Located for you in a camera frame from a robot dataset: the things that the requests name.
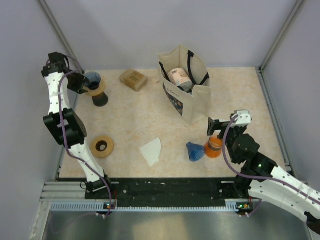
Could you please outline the wooden dripper stand brown collar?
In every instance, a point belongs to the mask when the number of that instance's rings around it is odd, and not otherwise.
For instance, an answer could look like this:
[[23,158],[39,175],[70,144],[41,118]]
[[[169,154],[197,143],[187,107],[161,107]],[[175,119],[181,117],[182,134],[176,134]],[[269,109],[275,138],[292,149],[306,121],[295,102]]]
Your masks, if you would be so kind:
[[97,107],[105,106],[109,98],[105,93],[106,83],[104,80],[100,80],[100,82],[94,81],[89,84],[87,87],[87,95],[92,98],[93,104]]

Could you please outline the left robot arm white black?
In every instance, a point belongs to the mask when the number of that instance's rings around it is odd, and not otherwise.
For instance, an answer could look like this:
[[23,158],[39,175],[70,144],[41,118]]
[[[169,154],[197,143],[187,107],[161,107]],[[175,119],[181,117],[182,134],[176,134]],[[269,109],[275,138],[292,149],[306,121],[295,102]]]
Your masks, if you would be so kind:
[[108,175],[97,163],[86,142],[87,130],[80,117],[72,109],[68,91],[76,94],[91,93],[104,83],[96,72],[71,70],[69,57],[63,53],[48,54],[48,61],[41,74],[49,92],[49,111],[43,122],[58,145],[78,161],[86,175],[86,190],[109,198],[114,191]]

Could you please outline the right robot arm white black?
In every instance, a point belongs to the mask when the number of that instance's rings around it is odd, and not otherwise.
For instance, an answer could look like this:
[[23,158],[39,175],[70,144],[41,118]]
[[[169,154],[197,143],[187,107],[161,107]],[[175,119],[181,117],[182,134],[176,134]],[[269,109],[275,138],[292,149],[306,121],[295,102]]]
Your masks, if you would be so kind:
[[85,125],[72,109],[62,109],[61,141],[67,154],[83,168],[86,179],[81,184],[87,200],[106,203],[100,211],[147,209],[198,209],[212,207],[214,201],[228,197],[250,198],[269,202],[302,220],[315,233],[320,231],[319,193],[297,180],[276,162],[259,152],[259,144],[246,133],[252,117],[248,110],[236,110],[228,121],[208,119],[207,135],[219,144],[219,152],[229,168],[242,168],[227,186],[217,177],[145,177],[109,178],[96,162],[106,158],[113,148],[125,148],[126,163],[137,165],[138,159],[130,146],[135,142],[132,133],[116,132],[118,142],[101,135],[86,142]]

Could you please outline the white paper coffee filter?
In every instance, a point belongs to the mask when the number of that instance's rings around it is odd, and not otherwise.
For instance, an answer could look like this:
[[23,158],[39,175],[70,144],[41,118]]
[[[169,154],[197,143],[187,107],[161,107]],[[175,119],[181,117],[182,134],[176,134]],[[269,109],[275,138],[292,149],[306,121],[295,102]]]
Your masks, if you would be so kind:
[[159,161],[159,157],[162,150],[162,144],[159,137],[148,142],[144,146],[139,148],[142,156],[146,160],[147,164],[152,167]]

